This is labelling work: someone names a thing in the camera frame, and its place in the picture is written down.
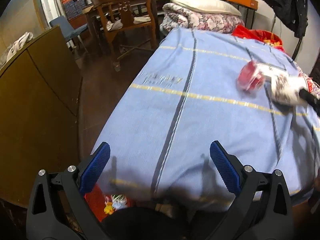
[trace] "white cloth on chair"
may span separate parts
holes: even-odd
[[[33,39],[33,33],[26,32],[17,41],[15,41],[8,52],[7,62],[21,49],[26,43]]]

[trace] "hanging coat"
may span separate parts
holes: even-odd
[[[276,16],[301,38],[307,28],[307,0],[264,0],[275,12]]]

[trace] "dark brown floor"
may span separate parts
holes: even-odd
[[[144,31],[136,29],[126,33],[125,42],[122,44],[137,44],[146,37]],[[94,44],[90,44],[88,47],[90,57],[84,54],[76,60],[83,75],[79,106],[81,159],[91,153],[112,111],[152,55],[151,51],[134,50],[120,61],[121,71],[116,72],[112,67],[108,47],[103,45],[103,48],[105,54],[98,56]]]

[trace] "white pillow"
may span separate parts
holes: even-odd
[[[201,13],[232,14],[240,16],[241,12],[231,4],[221,0],[171,0],[182,7]]]

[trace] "metal bolt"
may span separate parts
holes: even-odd
[[[69,172],[74,172],[75,170],[76,170],[76,166],[74,166],[74,165],[71,165],[68,167]]]
[[[246,166],[244,166],[244,170],[245,170],[246,172],[252,172],[252,171],[253,171],[253,168],[252,168],[250,165],[246,165]]]
[[[39,170],[38,174],[39,174],[40,176],[43,176],[43,175],[45,174],[45,170]]]
[[[282,172],[281,172],[281,170],[275,170],[275,174],[276,174],[277,176],[281,176],[281,175],[282,175]]]

